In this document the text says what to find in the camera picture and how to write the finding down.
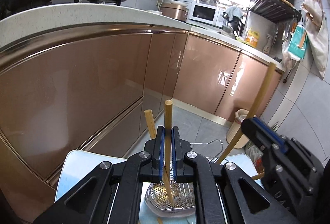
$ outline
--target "pan lid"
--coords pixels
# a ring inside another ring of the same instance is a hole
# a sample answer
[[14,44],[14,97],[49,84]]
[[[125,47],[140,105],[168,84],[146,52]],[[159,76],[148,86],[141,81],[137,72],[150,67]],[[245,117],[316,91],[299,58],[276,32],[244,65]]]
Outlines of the pan lid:
[[163,3],[161,8],[179,9],[179,10],[183,10],[183,11],[187,10],[187,8],[185,6],[178,5],[178,4],[172,4],[172,3]]

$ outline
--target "trash can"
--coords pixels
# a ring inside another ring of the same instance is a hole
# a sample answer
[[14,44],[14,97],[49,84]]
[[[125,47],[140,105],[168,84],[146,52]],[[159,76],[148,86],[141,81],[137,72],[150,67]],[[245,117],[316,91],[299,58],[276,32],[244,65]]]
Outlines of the trash can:
[[[234,138],[237,131],[240,128],[240,124],[245,119],[245,117],[248,114],[248,110],[246,109],[239,109],[235,112],[235,121],[233,122],[232,126],[230,127],[228,133],[226,134],[226,140],[228,143]],[[234,146],[235,149],[241,149],[245,146],[246,143],[248,143],[249,139],[243,134],[240,140],[236,143]]]

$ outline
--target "black metal shelf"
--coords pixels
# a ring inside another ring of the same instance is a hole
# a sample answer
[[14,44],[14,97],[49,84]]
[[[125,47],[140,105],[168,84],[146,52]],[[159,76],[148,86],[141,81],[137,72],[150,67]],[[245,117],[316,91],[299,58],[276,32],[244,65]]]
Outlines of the black metal shelf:
[[301,11],[297,11],[282,0],[256,0],[249,9],[273,23],[297,18],[300,20]]

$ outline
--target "kitchen floor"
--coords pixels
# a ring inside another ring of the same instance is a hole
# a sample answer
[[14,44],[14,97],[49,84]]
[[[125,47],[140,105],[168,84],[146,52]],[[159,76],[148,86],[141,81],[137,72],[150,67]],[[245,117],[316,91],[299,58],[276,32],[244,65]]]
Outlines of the kitchen floor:
[[[190,143],[208,143],[215,139],[219,139],[223,143],[223,149],[228,146],[226,134],[228,127],[207,120],[196,114],[193,114],[184,109],[173,106],[172,125],[179,127],[180,138],[189,141]],[[155,123],[156,129],[158,125],[164,126],[164,113],[158,118]],[[150,139],[147,132],[141,140],[132,148],[126,158],[143,150],[145,142]],[[213,157],[221,150],[221,145],[218,141],[210,145],[192,145],[193,151],[200,153],[206,157]],[[229,155],[245,153],[244,148],[233,149]]]

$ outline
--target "brown cabinet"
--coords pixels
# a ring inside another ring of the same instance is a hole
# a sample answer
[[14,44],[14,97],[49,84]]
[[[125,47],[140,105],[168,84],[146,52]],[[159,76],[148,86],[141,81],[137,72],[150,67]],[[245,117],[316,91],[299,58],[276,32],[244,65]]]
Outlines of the brown cabinet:
[[139,137],[141,109],[142,104],[139,104],[89,151],[107,156],[123,157]]
[[0,75],[0,129],[37,174],[46,178],[142,97],[150,40],[127,34],[76,41]]
[[160,103],[160,111],[164,108],[165,100],[171,100],[174,94],[175,85],[178,80],[181,68],[182,58],[184,55],[184,47],[187,41],[186,34],[176,34],[172,48],[170,63],[167,69],[162,101]]
[[[175,34],[153,34],[150,43],[144,84],[142,112],[152,110],[156,117],[164,90]],[[146,129],[144,113],[141,117],[140,134]]]
[[[234,113],[237,110],[242,108],[249,110],[257,96],[266,71],[266,65],[241,54],[215,115],[233,122]],[[275,72],[265,98],[256,113],[257,116],[260,116],[267,106],[280,78],[281,74]]]
[[174,98],[214,114],[239,52],[189,36]]

